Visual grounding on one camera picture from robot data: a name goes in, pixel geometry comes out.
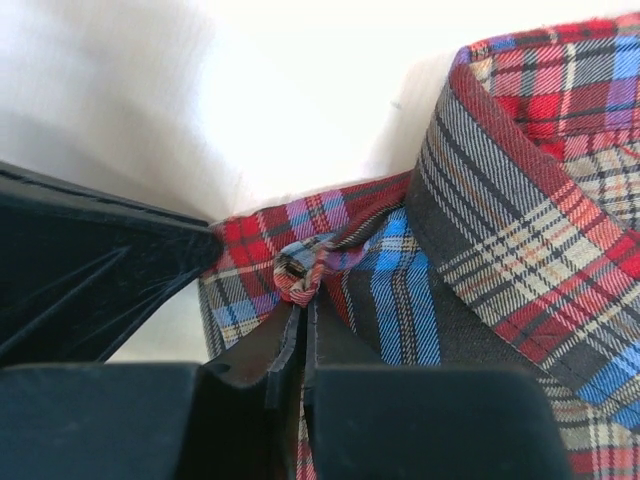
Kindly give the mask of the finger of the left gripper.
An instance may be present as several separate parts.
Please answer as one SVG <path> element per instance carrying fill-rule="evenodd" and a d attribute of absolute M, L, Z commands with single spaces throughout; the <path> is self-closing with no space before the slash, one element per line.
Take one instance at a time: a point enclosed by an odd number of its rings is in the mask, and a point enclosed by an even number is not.
<path fill-rule="evenodd" d="M 203 220 L 2 164 L 2 364 L 108 359 L 221 252 Z"/>

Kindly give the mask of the plaid long sleeve shirt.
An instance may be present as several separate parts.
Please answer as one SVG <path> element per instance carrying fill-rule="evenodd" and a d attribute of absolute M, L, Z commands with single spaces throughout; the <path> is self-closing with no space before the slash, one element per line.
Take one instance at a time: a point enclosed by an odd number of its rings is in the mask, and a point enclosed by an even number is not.
<path fill-rule="evenodd" d="M 412 171 L 214 231 L 212 357 L 326 288 L 387 363 L 530 369 L 575 477 L 638 477 L 637 13 L 461 49 Z"/>

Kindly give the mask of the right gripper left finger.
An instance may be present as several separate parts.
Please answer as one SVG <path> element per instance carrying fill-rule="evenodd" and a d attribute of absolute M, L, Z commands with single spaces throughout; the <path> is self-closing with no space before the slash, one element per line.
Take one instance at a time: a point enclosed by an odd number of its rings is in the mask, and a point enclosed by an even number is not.
<path fill-rule="evenodd" d="M 33 364 L 1 373 L 5 479 L 292 479 L 300 311 L 205 363 Z"/>

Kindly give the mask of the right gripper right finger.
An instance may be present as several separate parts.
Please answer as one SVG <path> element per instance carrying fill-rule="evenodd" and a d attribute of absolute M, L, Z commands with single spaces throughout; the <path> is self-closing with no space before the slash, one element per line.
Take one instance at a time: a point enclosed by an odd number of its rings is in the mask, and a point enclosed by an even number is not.
<path fill-rule="evenodd" d="M 392 366 L 326 299 L 307 309 L 304 407 L 321 479 L 568 479 L 544 394 L 519 369 Z"/>

